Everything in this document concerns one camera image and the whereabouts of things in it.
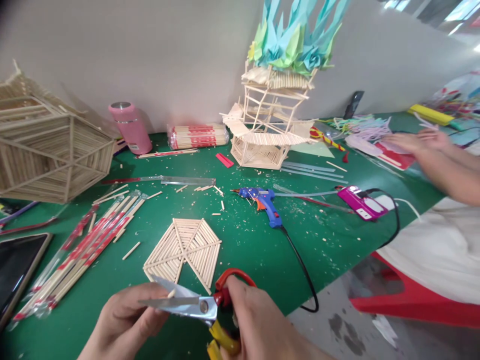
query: gray floor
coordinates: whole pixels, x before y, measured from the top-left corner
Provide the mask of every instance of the gray floor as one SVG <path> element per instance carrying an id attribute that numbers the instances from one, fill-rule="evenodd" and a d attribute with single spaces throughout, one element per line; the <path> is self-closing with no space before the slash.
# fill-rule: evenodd
<path id="1" fill-rule="evenodd" d="M 338 360 L 480 359 L 480 331 L 388 317 L 397 349 L 372 323 L 372 316 L 352 307 L 344 281 L 336 280 L 318 293 L 320 310 L 301 308 L 288 318 L 298 331 Z M 312 307 L 312 301 L 305 305 Z"/>

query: green tabletop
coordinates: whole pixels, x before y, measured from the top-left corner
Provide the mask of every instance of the green tabletop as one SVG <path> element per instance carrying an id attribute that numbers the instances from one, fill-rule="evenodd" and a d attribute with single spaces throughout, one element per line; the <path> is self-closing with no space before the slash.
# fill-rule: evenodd
<path id="1" fill-rule="evenodd" d="M 407 113 L 392 115 L 390 127 L 393 130 L 420 129 L 413 116 Z M 151 139 L 154 151 L 168 150 L 165 134 L 153 134 Z M 1 346 L 5 358 L 75 359 L 108 298 L 125 287 L 148 281 L 142 266 L 172 218 L 204 218 L 222 240 L 214 280 L 227 268 L 240 268 L 253 278 L 258 287 L 270 294 L 284 314 L 289 314 L 310 298 L 307 281 L 288 240 L 279 229 L 269 227 L 264 212 L 257 212 L 256 206 L 250 206 L 245 199 L 229 190 L 239 187 L 269 189 L 278 184 L 299 193 L 312 193 L 331 191 L 337 184 L 278 170 L 239 167 L 236 163 L 226 168 L 215 155 L 222 153 L 234 161 L 230 148 L 230 145 L 204 148 L 199 153 L 151 159 L 135 159 L 126 151 L 114 158 L 107 179 L 155 175 L 216 178 L 217 186 L 225 192 L 225 196 L 220 197 L 214 189 L 194 192 L 195 186 L 176 193 L 175 190 L 180 186 L 161 185 L 159 181 L 129 185 L 130 189 L 138 189 L 149 195 L 160 190 L 163 194 L 145 202 L 123 237 L 106 248 L 49 316 L 42 319 L 32 316 L 20 322 L 14 330 L 4 331 Z M 420 213 L 443 197 L 430 183 L 407 174 L 404 178 L 395 176 L 355 152 L 350 153 L 349 163 L 342 162 L 343 154 L 336 150 L 333 153 L 335 159 L 291 151 L 288 160 L 317 166 L 326 166 L 327 160 L 332 161 L 348 170 L 336 173 L 344 175 L 350 185 L 357 185 L 361 189 L 383 189 L 396 198 L 410 201 Z M 89 210 L 92 201 L 102 196 L 108 188 L 97 185 L 87 190 L 67 206 L 59 221 L 43 230 L 54 234 L 54 238 L 41 263 L 42 267 Z M 225 203 L 225 211 L 221 211 L 221 200 Z M 342 205 L 341 199 L 335 194 L 327 196 L 326 201 Z M 387 241 L 396 226 L 393 213 L 382 217 L 377 223 L 371 223 L 361 220 L 357 215 L 296 198 L 276 197 L 273 202 L 303 257 L 317 291 Z M 110 203 L 102 204 L 100 212 L 105 211 Z M 16 228 L 43 222 L 62 206 L 40 204 L 9 226 Z M 400 204 L 399 211 L 402 227 L 414 220 L 415 215 L 408 206 Z M 138 241 L 141 245 L 127 260 L 122 261 L 122 257 Z M 187 265 L 183 267 L 179 283 L 206 294 Z M 159 335 L 147 342 L 137 358 L 203 359 L 208 357 L 206 344 L 210 340 L 210 333 L 200 321 L 171 316 Z"/>

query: bundle of wooden sticks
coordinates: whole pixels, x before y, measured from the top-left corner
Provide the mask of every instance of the bundle of wooden sticks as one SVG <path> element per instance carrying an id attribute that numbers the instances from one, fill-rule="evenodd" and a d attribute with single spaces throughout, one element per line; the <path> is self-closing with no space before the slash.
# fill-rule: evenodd
<path id="1" fill-rule="evenodd" d="M 226 145 L 229 138 L 227 128 L 219 123 L 168 128 L 168 144 L 172 150 Z"/>
<path id="2" fill-rule="evenodd" d="M 125 197 L 119 196 L 96 224 L 93 224 L 95 219 L 92 219 L 85 238 L 68 254 L 13 321 L 20 321 L 35 312 L 48 312 L 55 308 L 107 245 L 112 240 L 115 243 L 122 236 L 146 198 L 147 196 L 138 190 Z"/>

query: white cable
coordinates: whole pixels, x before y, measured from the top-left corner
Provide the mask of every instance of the white cable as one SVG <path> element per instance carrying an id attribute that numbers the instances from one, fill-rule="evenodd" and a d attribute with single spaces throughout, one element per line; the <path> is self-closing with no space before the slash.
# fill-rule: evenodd
<path id="1" fill-rule="evenodd" d="M 418 218 L 419 221 L 422 221 L 422 218 L 420 217 L 420 214 L 419 212 L 417 211 L 416 208 L 414 208 L 414 206 L 407 200 L 404 200 L 404 199 L 400 199 L 400 198 L 394 198 L 393 200 L 396 200 L 396 201 L 401 201 L 401 202 L 404 202 L 406 203 L 410 209 L 415 213 L 416 217 Z"/>

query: glue gun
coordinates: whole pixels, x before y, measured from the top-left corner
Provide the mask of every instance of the glue gun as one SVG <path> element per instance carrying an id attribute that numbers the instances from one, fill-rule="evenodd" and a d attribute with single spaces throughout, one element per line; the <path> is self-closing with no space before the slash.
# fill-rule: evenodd
<path id="1" fill-rule="evenodd" d="M 264 190 L 259 187 L 242 187 L 232 191 L 242 198 L 253 199 L 257 204 L 257 211 L 265 210 L 271 228 L 276 229 L 282 227 L 282 219 L 272 202 L 272 199 L 275 197 L 275 193 L 272 190 Z"/>

